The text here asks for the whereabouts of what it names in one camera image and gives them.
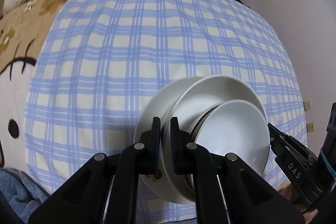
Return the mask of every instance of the white plate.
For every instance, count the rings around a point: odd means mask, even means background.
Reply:
[[[151,130],[153,117],[160,117],[161,125],[163,126],[162,118],[167,110],[174,105],[175,101],[184,91],[202,78],[201,76],[182,78],[159,90],[144,108],[134,131],[133,142],[137,143],[140,140],[142,132]],[[182,197],[180,193],[172,187],[167,179],[161,160],[159,160],[159,169],[162,172],[162,177],[159,180],[156,180],[152,176],[140,175],[140,177],[160,198],[177,204],[191,204],[192,202],[190,200]]]
[[[173,170],[169,121],[171,117],[177,117],[180,129],[187,131],[206,109],[234,99],[251,102],[266,118],[258,95],[240,79],[225,75],[212,75],[193,84],[179,97],[163,118],[164,128],[161,131],[161,143],[164,152],[160,154],[161,161],[164,162],[163,167],[170,183],[190,201],[194,202],[194,191],[188,186],[185,176],[176,175]]]
[[[213,154],[235,153],[261,175],[269,153],[267,121],[254,104],[231,100],[209,114],[196,135],[195,143]]]

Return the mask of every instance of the blue and white checkered cloth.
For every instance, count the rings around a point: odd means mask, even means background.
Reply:
[[[54,192],[92,155],[132,144],[149,99],[193,75],[234,75],[259,95],[268,120],[306,144],[299,85],[272,27],[234,0],[68,0],[49,31],[26,104],[26,161]],[[270,153],[273,186],[286,177]],[[139,182],[138,223],[196,216]]]

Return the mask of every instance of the striped cloth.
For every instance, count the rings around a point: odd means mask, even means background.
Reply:
[[[234,75],[259,95],[268,120],[306,144],[299,85],[272,27],[234,0],[69,0],[38,57],[25,113],[26,161],[54,192],[92,155],[132,144],[146,103],[193,75]],[[273,186],[286,177],[270,153]],[[139,182],[138,223],[196,216]]]

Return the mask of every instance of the tablecloth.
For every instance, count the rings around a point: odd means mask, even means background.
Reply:
[[[289,57],[273,28],[234,0],[68,0],[37,59],[25,111],[26,162],[50,193],[92,155],[132,144],[142,109],[162,87],[193,75],[234,75],[258,94],[268,120],[306,144]],[[264,178],[286,177],[270,157]],[[140,180],[138,223],[196,216]]]

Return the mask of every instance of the wall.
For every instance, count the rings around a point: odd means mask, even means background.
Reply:
[[[294,66],[302,97],[312,101],[307,122],[308,147],[323,144],[332,103],[336,101],[336,0],[241,0],[275,29]]]

